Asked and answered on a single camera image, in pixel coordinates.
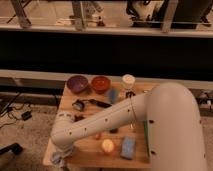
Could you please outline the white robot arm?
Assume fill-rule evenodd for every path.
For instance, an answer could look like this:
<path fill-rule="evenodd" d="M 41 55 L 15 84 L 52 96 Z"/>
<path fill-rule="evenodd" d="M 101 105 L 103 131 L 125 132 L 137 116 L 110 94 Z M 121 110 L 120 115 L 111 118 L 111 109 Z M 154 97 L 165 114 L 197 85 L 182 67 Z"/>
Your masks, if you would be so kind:
<path fill-rule="evenodd" d="M 199 107 L 188 88 L 162 83 L 76 122 L 69 112 L 56 115 L 51 141 L 62 156 L 83 138 L 134 122 L 148 122 L 151 171 L 207 171 Z"/>

